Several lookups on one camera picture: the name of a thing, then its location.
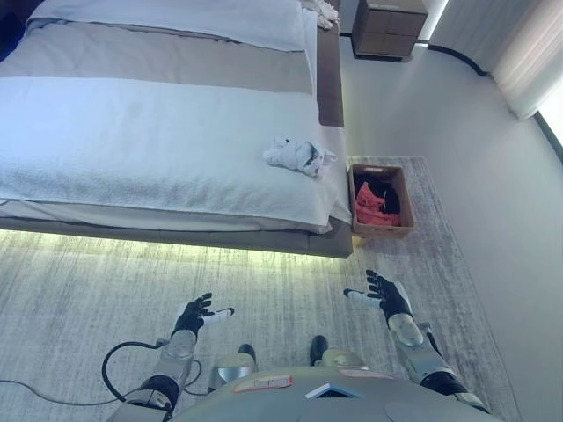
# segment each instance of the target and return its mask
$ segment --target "black robotic glove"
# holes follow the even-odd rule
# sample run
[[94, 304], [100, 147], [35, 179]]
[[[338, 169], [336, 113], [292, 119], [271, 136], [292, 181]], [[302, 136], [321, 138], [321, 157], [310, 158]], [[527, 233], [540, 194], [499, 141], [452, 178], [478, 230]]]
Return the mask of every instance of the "black robotic glove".
[[366, 271], [368, 276], [369, 291], [368, 297], [381, 300], [379, 308], [385, 313], [385, 321], [389, 326], [389, 318], [397, 314], [408, 314], [411, 317], [411, 309], [403, 295], [397, 290], [395, 283], [388, 281], [383, 275], [374, 271]]
[[176, 321], [171, 336], [173, 336], [176, 331], [190, 330], [195, 334], [195, 337], [197, 337], [197, 331], [203, 326], [202, 317], [213, 315], [213, 312], [209, 311], [209, 306], [211, 306], [209, 299], [211, 299], [211, 293], [206, 293], [198, 297], [195, 301], [188, 303], [184, 313], [180, 315]]

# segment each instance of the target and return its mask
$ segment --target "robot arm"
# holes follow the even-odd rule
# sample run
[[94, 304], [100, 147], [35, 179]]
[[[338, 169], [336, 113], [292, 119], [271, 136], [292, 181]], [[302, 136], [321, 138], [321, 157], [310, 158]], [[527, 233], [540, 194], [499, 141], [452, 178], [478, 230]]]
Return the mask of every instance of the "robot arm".
[[163, 422], [172, 417], [190, 373], [199, 329], [235, 312], [233, 308], [210, 312], [210, 298], [211, 293], [207, 293], [182, 307], [183, 312], [160, 353], [152, 376], [129, 396], [108, 422]]
[[370, 270], [366, 274], [369, 284], [367, 294], [346, 289], [344, 295], [384, 311], [401, 365], [406, 369], [409, 378], [422, 387], [454, 397], [464, 404], [487, 412], [483, 403], [467, 391], [441, 356], [429, 324], [417, 325], [414, 322], [411, 304], [403, 285], [390, 282]]

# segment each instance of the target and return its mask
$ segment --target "wooden bed frame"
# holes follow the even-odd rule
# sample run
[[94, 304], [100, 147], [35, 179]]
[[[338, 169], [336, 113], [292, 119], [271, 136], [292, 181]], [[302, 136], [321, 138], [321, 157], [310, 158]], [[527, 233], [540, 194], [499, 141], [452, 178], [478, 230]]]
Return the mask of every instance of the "wooden bed frame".
[[[8, 3], [25, 23], [42, 0], [10, 0]], [[331, 0], [335, 8], [340, 0]], [[317, 102], [323, 126], [344, 126], [340, 82], [339, 30], [318, 30]], [[56, 222], [25, 218], [0, 218], [0, 229], [38, 231], [74, 236], [95, 236], [172, 244], [195, 244], [257, 251], [303, 253], [346, 258], [353, 252], [349, 224], [331, 217], [333, 230], [316, 235], [302, 230], [194, 232], [149, 229], [124, 229], [87, 223]]]

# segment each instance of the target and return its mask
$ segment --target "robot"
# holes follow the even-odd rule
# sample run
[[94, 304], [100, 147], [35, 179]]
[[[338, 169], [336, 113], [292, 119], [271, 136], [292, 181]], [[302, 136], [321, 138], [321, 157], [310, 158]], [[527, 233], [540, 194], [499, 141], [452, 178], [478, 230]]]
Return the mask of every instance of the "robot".
[[329, 348], [322, 336], [311, 343], [310, 367], [257, 372], [252, 347], [242, 345], [217, 362], [208, 396], [173, 416], [199, 329], [234, 313], [209, 311], [206, 294], [187, 304], [152, 376], [128, 398], [118, 397], [123, 403], [108, 422], [498, 422], [443, 359], [428, 324], [414, 322], [402, 284], [366, 274], [369, 292], [346, 289], [344, 295], [384, 312], [411, 381], [371, 371], [355, 353]]

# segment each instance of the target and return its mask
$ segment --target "red clothing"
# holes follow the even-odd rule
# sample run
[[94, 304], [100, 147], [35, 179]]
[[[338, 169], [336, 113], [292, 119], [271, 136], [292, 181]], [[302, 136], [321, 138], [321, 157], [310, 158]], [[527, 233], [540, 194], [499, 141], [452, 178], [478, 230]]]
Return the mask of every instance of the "red clothing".
[[381, 207], [385, 200], [378, 198], [369, 189], [368, 182], [364, 182], [355, 200], [355, 213], [358, 222], [376, 226], [399, 226], [398, 214], [384, 214]]

